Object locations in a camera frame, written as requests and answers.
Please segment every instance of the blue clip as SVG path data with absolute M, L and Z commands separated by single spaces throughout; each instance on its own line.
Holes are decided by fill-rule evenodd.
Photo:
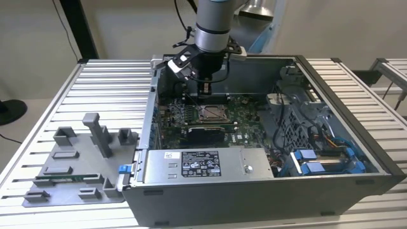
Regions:
M 120 165 L 118 166 L 118 174 L 130 174 L 132 173 L 132 166 Z
M 316 154 L 314 151 L 310 149 L 300 149 L 298 150 L 300 155 L 304 160 L 314 160 L 316 159 Z
M 325 169 L 320 162 L 308 162 L 300 166 L 300 170 L 302 171 L 304 175 L 310 175 L 312 173 L 324 172 Z
M 365 169 L 366 168 L 364 167 L 361 161 L 356 161 L 353 168 L 349 170 L 349 173 L 352 174 L 364 173 Z
M 352 158 L 354 156 L 354 152 L 350 148 L 345 148 L 345 153 L 348 154 L 348 156 Z
M 293 152 L 293 156 L 294 156 L 296 160 L 301 160 L 302 159 L 302 156 L 300 155 L 300 151 L 298 150 Z

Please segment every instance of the sticker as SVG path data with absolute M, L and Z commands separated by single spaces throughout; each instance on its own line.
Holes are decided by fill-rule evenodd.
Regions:
M 217 151 L 181 152 L 182 177 L 218 177 L 220 160 Z
M 165 152 L 164 158 L 165 159 L 178 159 L 180 152 Z

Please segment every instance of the cable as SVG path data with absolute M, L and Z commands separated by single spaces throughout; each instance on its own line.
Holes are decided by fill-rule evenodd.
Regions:
M 181 17 L 180 17 L 180 14 L 178 14 L 178 9 L 177 9 L 176 0 L 173 0 L 173 5 L 174 5 L 174 7 L 176 7 L 176 14 L 177 14 L 177 18 L 178 18 L 180 24 L 182 25 L 184 31 L 186 31 L 186 27 L 185 27 L 184 21 L 182 21 L 182 19 L 181 19 Z
M 200 105 L 197 104 L 197 102 L 194 102 L 194 100 L 192 99 L 192 97 L 185 93 L 185 96 L 192 100 L 192 102 L 197 105 L 197 107 L 200 107 Z M 206 112 L 209 112 L 210 114 L 213 114 L 214 116 L 217 116 L 218 118 L 224 119 L 224 117 L 218 116 L 217 114 L 214 114 L 213 112 L 210 112 L 208 109 L 200 107 L 200 110 L 205 110 Z
M 229 72 L 230 72 L 230 54 L 228 55 L 228 60 L 226 60 L 226 74 L 224 75 L 224 77 L 218 80 L 200 80 L 200 79 L 196 79 L 194 77 L 189 77 L 189 79 L 192 79 L 193 81 L 196 82 L 200 82 L 200 83 L 218 83 L 221 81 L 225 81 L 226 78 L 229 77 Z
M 317 135 L 318 135 L 318 139 L 320 141 L 322 141 L 324 139 L 324 135 L 322 135 L 322 129 L 321 127 L 314 123 L 314 121 L 310 120 L 310 118 L 308 118 L 308 116 L 304 114 L 300 106 L 298 106 L 298 113 L 300 115 L 304 117 L 304 119 L 310 123 L 312 126 L 314 126 L 316 130 L 317 130 Z
M 56 7 L 56 4 L 54 4 L 54 0 L 52 0 L 52 4 L 53 4 L 53 8 L 54 8 L 57 17 L 58 17 L 58 21 L 61 22 L 61 25 L 62 25 L 64 30 L 65 30 L 65 33 L 66 33 L 68 43 L 69 43 L 69 46 L 70 46 L 73 55 L 74 55 L 74 57 L 76 57 L 76 61 L 78 61 L 78 58 L 77 58 L 77 55 L 76 55 L 76 53 L 74 53 L 73 46 L 72 46 L 72 43 L 70 43 L 70 38 L 69 38 L 68 30 L 66 30 L 66 28 L 65 28 L 65 25 L 64 25 L 64 22 L 62 22 L 62 19 L 61 19 L 61 15 L 58 14 L 58 11 L 57 11 L 57 7 Z
M 280 112 L 280 119 L 278 119 L 278 123 L 277 123 L 277 128 L 276 128 L 276 130 L 273 132 L 273 135 L 272 135 L 272 144 L 273 144 L 273 146 L 277 148 L 277 150 L 281 153 L 286 154 L 284 149 L 276 144 L 276 137 L 277 137 L 277 133 L 278 133 L 278 130 L 281 128 L 282 119 L 284 119 L 284 100 L 282 100 L 282 94 L 278 94 L 278 95 L 281 96 L 280 97 L 281 98 L 281 112 Z
M 189 3 L 192 9 L 193 9 L 193 12 L 197 13 L 197 7 L 196 7 L 196 4 L 193 2 L 193 0 L 186 0 L 186 2 Z
M 325 137 L 325 140 L 328 141 L 328 143 L 330 143 L 330 145 L 337 148 L 338 146 Z
M 388 90 L 389 90 L 389 88 L 392 87 L 392 85 L 393 85 L 393 83 L 391 82 L 391 84 L 388 85 L 388 88 L 387 88 L 387 90 L 385 90 L 385 92 L 384 92 L 384 95 L 383 95 L 383 98 L 381 98 L 381 99 L 384 99 L 384 98 L 385 98 L 387 93 L 388 93 Z
M 5 140 L 22 144 L 22 142 L 18 142 L 17 140 L 13 140 L 13 139 L 5 137 L 2 134 L 0 134 L 0 137 L 2 137 Z
M 399 101 L 396 102 L 396 105 L 395 105 L 395 108 L 393 108 L 395 111 L 396 111 L 396 109 L 399 109 L 400 103 L 401 103 L 401 100 L 399 100 Z

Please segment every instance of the black pole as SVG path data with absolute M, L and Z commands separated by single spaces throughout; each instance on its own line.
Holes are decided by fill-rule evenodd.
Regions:
M 98 59 L 80 0 L 60 0 L 82 59 Z

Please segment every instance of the aluminum extrusion table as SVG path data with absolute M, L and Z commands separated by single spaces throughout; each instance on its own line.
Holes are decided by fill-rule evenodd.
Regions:
M 349 69 L 330 59 L 308 59 L 357 120 L 407 173 L 407 122 Z M 1 228 L 138 228 L 125 202 L 24 208 L 22 195 L 53 147 L 58 126 L 86 133 L 85 112 L 100 113 L 100 124 L 141 133 L 150 81 L 149 61 L 89 60 L 77 64 L 38 122 L 0 175 Z M 384 195 L 365 197 L 341 215 L 185 228 L 407 228 L 407 180 Z

